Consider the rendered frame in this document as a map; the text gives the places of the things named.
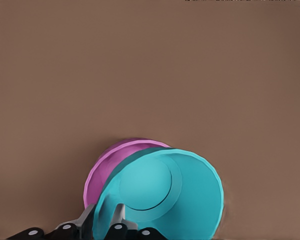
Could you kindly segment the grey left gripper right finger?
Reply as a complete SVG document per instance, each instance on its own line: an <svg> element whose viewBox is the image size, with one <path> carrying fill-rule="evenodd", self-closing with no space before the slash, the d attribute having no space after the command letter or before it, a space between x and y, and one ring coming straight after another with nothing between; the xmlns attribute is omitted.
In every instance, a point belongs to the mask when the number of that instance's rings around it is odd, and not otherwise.
<svg viewBox="0 0 300 240"><path fill-rule="evenodd" d="M137 240L138 224L126 219L126 207L119 203L112 215L105 240Z"/></svg>

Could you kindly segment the blue bowl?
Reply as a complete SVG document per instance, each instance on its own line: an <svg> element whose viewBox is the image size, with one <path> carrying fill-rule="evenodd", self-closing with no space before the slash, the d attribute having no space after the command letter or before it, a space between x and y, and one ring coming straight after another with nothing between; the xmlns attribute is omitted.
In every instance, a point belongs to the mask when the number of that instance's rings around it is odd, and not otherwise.
<svg viewBox="0 0 300 240"><path fill-rule="evenodd" d="M94 211L94 240L104 240L119 204L139 230L156 229L168 240L211 240L222 218L224 190L203 157L151 147L126 157L107 178Z"/></svg>

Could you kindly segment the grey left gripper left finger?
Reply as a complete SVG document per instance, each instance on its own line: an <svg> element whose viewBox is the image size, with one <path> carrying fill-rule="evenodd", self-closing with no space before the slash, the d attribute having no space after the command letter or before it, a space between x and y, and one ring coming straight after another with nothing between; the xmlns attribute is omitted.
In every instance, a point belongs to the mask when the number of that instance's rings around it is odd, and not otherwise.
<svg viewBox="0 0 300 240"><path fill-rule="evenodd" d="M96 204L88 205L74 220L60 223L52 232L44 235L45 240L92 240Z"/></svg>

